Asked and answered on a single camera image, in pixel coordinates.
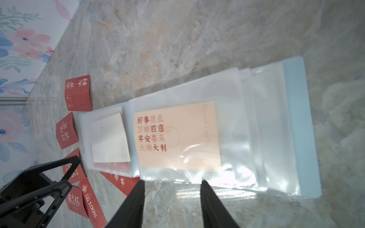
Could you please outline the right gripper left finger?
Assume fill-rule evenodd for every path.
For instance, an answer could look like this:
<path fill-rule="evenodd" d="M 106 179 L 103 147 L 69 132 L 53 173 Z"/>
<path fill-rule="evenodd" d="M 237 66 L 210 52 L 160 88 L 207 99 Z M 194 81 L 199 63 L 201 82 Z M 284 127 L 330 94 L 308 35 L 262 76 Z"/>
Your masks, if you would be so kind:
<path fill-rule="evenodd" d="M 106 228 L 141 228 L 145 202 L 145 182 L 139 180 Z"/>

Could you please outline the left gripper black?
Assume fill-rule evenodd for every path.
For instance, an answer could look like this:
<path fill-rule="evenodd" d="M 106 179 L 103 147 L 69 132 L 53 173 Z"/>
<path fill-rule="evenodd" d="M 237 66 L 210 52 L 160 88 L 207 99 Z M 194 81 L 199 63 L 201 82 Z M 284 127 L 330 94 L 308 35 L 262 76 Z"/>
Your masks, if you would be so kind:
<path fill-rule="evenodd" d="M 68 181 L 80 165 L 78 156 L 31 166 L 1 188 L 2 228 L 46 228 L 72 189 Z M 70 164 L 60 181 L 44 172 Z"/>

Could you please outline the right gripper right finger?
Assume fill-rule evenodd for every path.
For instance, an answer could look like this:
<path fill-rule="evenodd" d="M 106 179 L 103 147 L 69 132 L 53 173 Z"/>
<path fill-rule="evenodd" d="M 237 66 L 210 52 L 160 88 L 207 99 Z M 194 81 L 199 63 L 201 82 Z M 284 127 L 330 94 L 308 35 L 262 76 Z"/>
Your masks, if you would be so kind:
<path fill-rule="evenodd" d="M 201 183 L 200 200 L 204 228 L 239 228 L 206 180 Z"/>

